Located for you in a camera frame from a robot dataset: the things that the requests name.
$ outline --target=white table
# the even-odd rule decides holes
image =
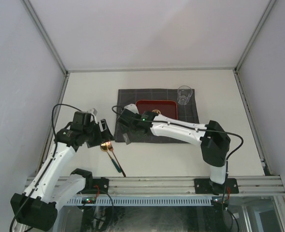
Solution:
[[[264,175],[232,70],[71,73],[63,103],[85,111],[96,108],[98,119],[105,118],[113,134],[116,115],[111,107],[117,103],[119,89],[178,88],[181,85],[195,89],[200,123],[215,120],[224,130],[244,138],[243,147],[229,159],[229,174]],[[61,107],[57,130],[72,121],[73,113],[73,109]],[[232,150],[240,140],[233,136],[231,140]],[[113,142],[113,146],[127,176],[209,175],[200,148],[190,144],[132,143],[126,146]],[[62,176],[68,176],[75,168],[90,170],[94,176],[122,176],[99,147],[80,147]]]

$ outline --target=dark gray placemat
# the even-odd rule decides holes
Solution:
[[[128,104],[136,104],[138,100],[170,100],[177,103],[178,120],[199,123],[199,117],[196,109],[195,91],[193,89],[192,97],[187,105],[180,105],[177,101],[176,89],[163,89],[163,88],[148,88],[148,89],[119,89],[118,102],[119,106],[126,106]],[[145,138],[133,138],[129,135],[132,143],[154,143],[154,144],[182,144],[186,143],[177,139],[164,137],[164,136],[148,136]],[[118,143],[124,142],[121,132],[121,126],[116,122],[114,130],[114,139]]]

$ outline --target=white wall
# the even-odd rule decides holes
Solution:
[[[271,168],[285,186],[285,0],[277,2],[240,75]]]
[[[62,73],[19,0],[0,0],[0,232],[37,166]]]
[[[69,70],[235,67],[269,0],[31,0]]]

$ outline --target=utensil handle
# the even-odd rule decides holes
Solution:
[[[113,162],[115,168],[117,169],[117,171],[118,171],[119,173],[121,173],[122,171],[121,171],[120,167],[118,166],[118,164],[114,161],[114,159],[112,159],[112,162]]]

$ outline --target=brown rectangular plate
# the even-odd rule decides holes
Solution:
[[[139,100],[136,102],[140,114],[152,111],[172,119],[178,119],[177,103],[163,100]]]

